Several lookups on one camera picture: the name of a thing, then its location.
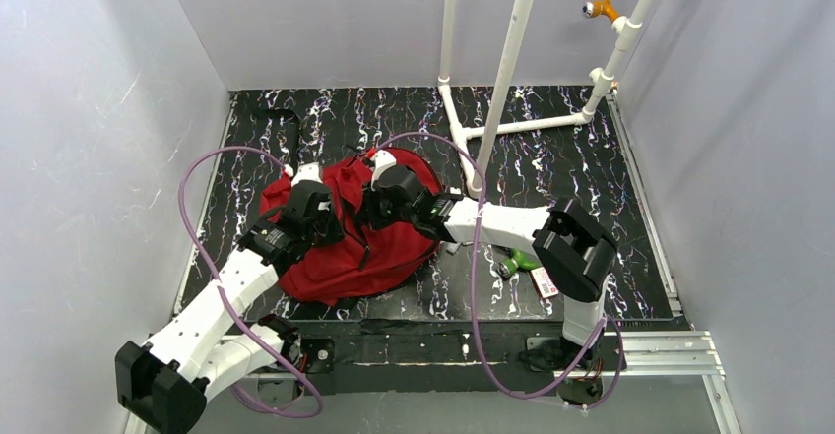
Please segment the red student backpack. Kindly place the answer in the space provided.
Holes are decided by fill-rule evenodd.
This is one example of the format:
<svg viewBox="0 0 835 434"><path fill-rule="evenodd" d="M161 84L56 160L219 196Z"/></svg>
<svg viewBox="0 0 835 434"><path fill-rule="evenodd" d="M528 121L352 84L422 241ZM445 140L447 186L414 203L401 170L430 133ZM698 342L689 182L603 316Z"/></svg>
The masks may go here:
<svg viewBox="0 0 835 434"><path fill-rule="evenodd" d="M350 155L324 170L324 183L339 200L335 211L345 237L310 249L280 278L279 288L299 302L350 308L357 298L402 286L437 251L437 242L408 223L375 230L360 220L362 188L371 179L366 154Z"/></svg>

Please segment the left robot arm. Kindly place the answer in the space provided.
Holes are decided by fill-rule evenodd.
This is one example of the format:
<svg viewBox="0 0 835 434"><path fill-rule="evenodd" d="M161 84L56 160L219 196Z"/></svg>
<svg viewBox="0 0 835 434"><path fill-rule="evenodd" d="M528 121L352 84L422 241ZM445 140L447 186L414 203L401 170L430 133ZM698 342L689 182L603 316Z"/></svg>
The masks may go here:
<svg viewBox="0 0 835 434"><path fill-rule="evenodd" d="M332 203L320 179L293 179L288 201L241 236L184 310L144 343L116 352L119 404L160 433L187 433L208 401L247 373L278 362L299 376L287 359L295 328L277 317L247 326L240 317L313 244L341 238Z"/></svg>

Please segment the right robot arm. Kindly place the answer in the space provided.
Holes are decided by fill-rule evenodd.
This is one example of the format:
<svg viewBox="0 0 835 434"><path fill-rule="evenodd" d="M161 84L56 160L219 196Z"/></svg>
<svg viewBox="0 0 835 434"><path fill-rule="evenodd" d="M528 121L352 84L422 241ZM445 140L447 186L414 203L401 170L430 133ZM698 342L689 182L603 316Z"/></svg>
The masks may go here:
<svg viewBox="0 0 835 434"><path fill-rule="evenodd" d="M520 353L529 367L563 369L582 346L596 345L616 242L575 200L538 208L480 204L461 194L432 192L414 171L394 165L373 173L363 188L360 214L373 229L407 223L431 241L481 241L533 257L563 299L563 323L558 341Z"/></svg>

